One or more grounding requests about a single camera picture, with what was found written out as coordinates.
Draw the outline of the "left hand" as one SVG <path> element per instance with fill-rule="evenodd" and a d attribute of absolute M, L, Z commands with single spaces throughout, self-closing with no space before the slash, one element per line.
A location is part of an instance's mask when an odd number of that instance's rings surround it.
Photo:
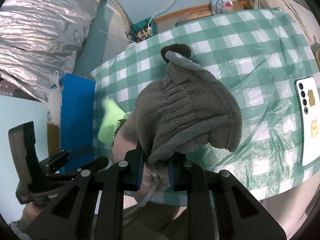
<path fill-rule="evenodd" d="M 35 202 L 30 202 L 25 206 L 25 211 L 33 220 L 44 210 L 44 208 L 45 207 L 43 205 L 36 204 Z"/>

